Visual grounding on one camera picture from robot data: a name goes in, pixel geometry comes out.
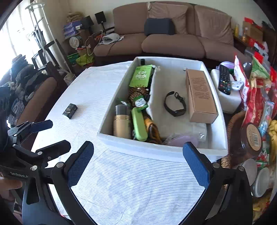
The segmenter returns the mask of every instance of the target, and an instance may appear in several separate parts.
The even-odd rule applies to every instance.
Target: gold thermos
[[[116,106],[116,115],[114,117],[114,136],[131,139],[131,121],[130,110],[126,105]]]

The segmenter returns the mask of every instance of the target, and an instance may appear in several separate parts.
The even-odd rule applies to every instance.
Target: white table
[[[46,119],[53,127],[39,132],[32,151],[61,140],[71,144],[69,153],[50,161],[63,161],[86,141],[94,144],[94,155],[74,194],[99,225],[179,224],[201,196],[187,163],[140,158],[108,149],[96,133],[105,111],[131,62],[90,67],[67,88]],[[69,120],[62,115],[70,104],[78,110]],[[53,185],[57,207],[67,215]]]

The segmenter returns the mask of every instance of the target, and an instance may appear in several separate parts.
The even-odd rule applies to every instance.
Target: human hand
[[[0,177],[0,195],[2,198],[13,201],[14,197],[10,195],[10,190],[22,187],[20,180],[10,180],[5,177]]]

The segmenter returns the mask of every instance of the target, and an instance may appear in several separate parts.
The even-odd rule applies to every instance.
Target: curtain
[[[0,31],[0,79],[10,69],[12,59],[19,54],[26,55],[29,63],[39,50],[31,33],[34,26],[31,22],[29,11],[25,9],[30,4],[29,0],[23,0],[11,13]]]
[[[34,26],[29,14],[25,9],[30,4],[30,0],[23,0],[11,13],[3,28],[0,30],[0,80],[4,74],[10,69],[12,59],[19,54],[26,55],[29,64],[32,63],[32,57],[40,49],[36,43],[32,32]],[[43,17],[41,9],[34,9],[37,20]],[[46,43],[53,40],[44,19],[39,22],[39,27],[43,31]],[[66,68],[56,46],[50,47],[54,57],[62,68]],[[38,66],[42,66],[39,57],[37,58]]]

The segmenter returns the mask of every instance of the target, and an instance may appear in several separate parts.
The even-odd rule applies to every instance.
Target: brown sofa
[[[109,45],[98,45],[94,50],[96,64],[104,65],[111,62],[132,60],[136,56],[170,56],[202,61],[218,62],[234,61],[235,55],[244,62],[243,53],[231,44],[201,37],[199,18],[195,6],[186,2],[161,1],[160,3],[188,6],[186,12],[187,34],[152,34],[144,35],[144,23],[147,19],[147,3],[133,3],[117,7],[113,10],[114,32],[124,35],[124,39]],[[216,9],[201,6],[202,9]],[[91,49],[97,43],[89,38]]]
[[[48,62],[41,70],[46,70],[49,78],[47,78],[36,90],[32,99],[25,106],[24,111],[20,115],[16,125],[19,125],[25,121],[40,122],[45,120],[56,101],[67,88],[66,83],[51,62]],[[8,81],[10,81],[9,71],[1,79],[0,86]],[[28,150],[31,150],[36,136],[37,134],[30,135],[22,143],[22,146]]]

